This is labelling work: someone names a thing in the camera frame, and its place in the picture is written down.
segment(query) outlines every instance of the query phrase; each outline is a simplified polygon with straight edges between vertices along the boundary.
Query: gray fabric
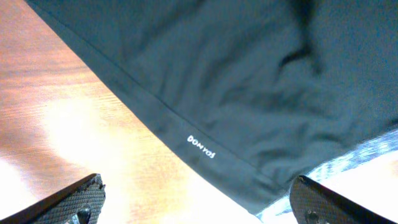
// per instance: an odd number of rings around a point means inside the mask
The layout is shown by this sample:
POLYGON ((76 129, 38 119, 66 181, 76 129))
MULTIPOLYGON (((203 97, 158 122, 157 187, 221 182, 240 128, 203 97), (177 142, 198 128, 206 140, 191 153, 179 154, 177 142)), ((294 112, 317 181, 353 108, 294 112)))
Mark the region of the gray fabric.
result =
MULTIPOLYGON (((376 139, 366 141, 358 145, 354 151, 321 164, 311 172, 307 173, 307 176, 319 183, 322 183, 323 181, 335 177, 347 170, 363 166, 379 156, 396 151, 398 151, 398 129, 386 133, 376 139)), ((293 217, 292 207, 289 203, 289 194, 286 194, 280 200, 267 207, 264 211, 258 214, 257 217, 266 224, 283 223, 284 221, 282 221, 281 218, 278 219, 278 217, 283 214, 289 214, 293 217)))

